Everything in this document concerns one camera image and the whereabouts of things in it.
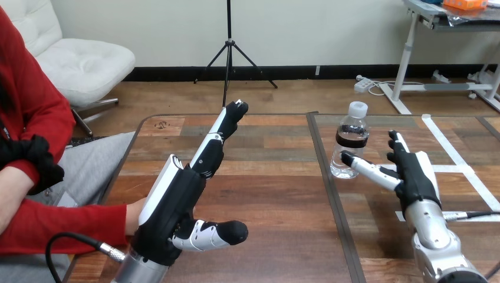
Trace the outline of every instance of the table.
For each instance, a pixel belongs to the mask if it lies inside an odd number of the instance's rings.
[[[401,114],[411,114],[410,110],[400,99],[402,91],[473,91],[494,109],[500,111],[500,101],[495,99],[495,95],[498,96],[496,94],[496,90],[500,85],[500,68],[497,68],[491,82],[483,84],[463,83],[403,85],[404,77],[406,75],[406,69],[408,68],[410,57],[412,55],[413,44],[415,41],[415,35],[419,22],[421,22],[424,27],[427,27],[434,31],[453,32],[500,31],[500,22],[470,22],[466,25],[455,25],[451,27],[447,20],[446,10],[444,10],[443,8],[433,4],[426,4],[421,0],[403,0],[403,2],[408,7],[408,10],[412,15],[412,23],[408,34],[408,39],[404,46],[403,56],[401,58],[401,63],[397,72],[394,89],[391,89],[388,84],[379,85],[380,89],[384,92],[386,97],[397,109],[397,111]],[[498,50],[500,50],[500,43],[493,54],[490,54],[489,60],[493,59],[495,53],[498,52]],[[491,62],[487,62],[486,66],[483,68],[483,73],[486,71],[486,67],[487,65],[489,65],[489,63]]]
[[[225,158],[207,183],[195,217],[237,219],[248,225],[246,242],[205,253],[184,252],[165,282],[421,282],[410,234],[397,217],[399,201],[366,178],[328,174],[341,116],[314,113],[247,115],[225,144]],[[106,197],[106,204],[145,197],[170,153],[188,162],[216,116],[145,119]],[[499,118],[433,117],[491,193],[500,169]],[[453,160],[420,117],[370,116],[365,157],[387,163],[387,130],[401,131],[412,150],[433,164]],[[487,210],[461,173],[438,173],[445,210]],[[465,255],[485,273],[500,258],[500,223],[451,224]],[[98,253],[78,256],[67,282],[110,282],[118,264]]]

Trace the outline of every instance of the white wall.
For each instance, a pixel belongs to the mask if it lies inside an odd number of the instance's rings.
[[[123,45],[139,67],[205,66],[227,37],[224,0],[52,3],[64,37]],[[232,15],[233,39],[263,66],[398,64],[410,24],[400,0],[232,0]],[[410,63],[481,63],[499,39],[419,25]],[[234,64],[247,65],[241,56]]]

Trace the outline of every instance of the white leather chair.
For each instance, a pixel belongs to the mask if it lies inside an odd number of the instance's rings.
[[[47,77],[70,102],[78,125],[92,136],[78,113],[118,103],[116,98],[99,100],[132,71],[134,54],[116,44],[63,38],[50,0],[0,0],[0,6]]]

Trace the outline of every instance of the gray pants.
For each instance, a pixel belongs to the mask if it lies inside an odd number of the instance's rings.
[[[68,206],[73,202],[75,206],[84,206],[97,203],[132,137],[133,133],[118,134],[66,149],[59,162],[64,169],[64,181],[29,198],[46,205]],[[52,260],[62,280],[70,266],[68,256],[52,255]],[[0,257],[0,281],[54,282],[45,255]]]

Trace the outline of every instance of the robotic hand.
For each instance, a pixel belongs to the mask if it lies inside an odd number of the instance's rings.
[[[246,239],[245,224],[197,220],[193,208],[221,165],[224,141],[247,111],[240,100],[228,104],[185,168],[170,155],[144,203],[129,252],[124,259],[115,256],[121,265],[112,283],[160,283],[183,250],[208,251]]]
[[[397,172],[368,162],[348,151],[342,161],[375,183],[396,192],[403,216],[413,233],[417,267],[426,283],[487,282],[462,254],[460,239],[448,229],[441,210],[436,176],[425,152],[411,153],[400,133],[390,131],[387,158]]]

